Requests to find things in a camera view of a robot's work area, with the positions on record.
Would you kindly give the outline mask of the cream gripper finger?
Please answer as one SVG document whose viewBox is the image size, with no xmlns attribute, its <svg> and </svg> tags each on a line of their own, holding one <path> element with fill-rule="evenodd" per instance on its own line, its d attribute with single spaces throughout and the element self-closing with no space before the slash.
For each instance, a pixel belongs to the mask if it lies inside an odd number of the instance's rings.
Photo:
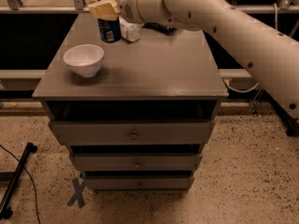
<svg viewBox="0 0 299 224">
<path fill-rule="evenodd" d="M 98 20 L 116 21 L 121 14 L 116 0 L 100 0 L 88 5 L 90 13 Z"/>
</svg>

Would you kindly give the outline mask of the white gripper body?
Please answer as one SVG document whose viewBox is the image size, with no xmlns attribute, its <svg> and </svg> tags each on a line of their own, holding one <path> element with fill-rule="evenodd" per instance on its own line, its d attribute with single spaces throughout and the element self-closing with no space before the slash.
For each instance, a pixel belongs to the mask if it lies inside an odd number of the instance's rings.
<svg viewBox="0 0 299 224">
<path fill-rule="evenodd" d="M 163 0 L 116 0 L 121 16 L 130 23 L 155 22 L 165 24 L 172 21 Z"/>
</svg>

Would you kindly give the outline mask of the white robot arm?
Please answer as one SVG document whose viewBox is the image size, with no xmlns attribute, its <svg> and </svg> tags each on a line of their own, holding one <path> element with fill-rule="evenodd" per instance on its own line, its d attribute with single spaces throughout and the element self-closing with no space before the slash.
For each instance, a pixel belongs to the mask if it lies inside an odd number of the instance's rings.
<svg viewBox="0 0 299 224">
<path fill-rule="evenodd" d="M 294 119 L 299 118 L 299 42 L 225 0 L 100 0 L 96 19 L 157 22 L 211 35 Z"/>
</svg>

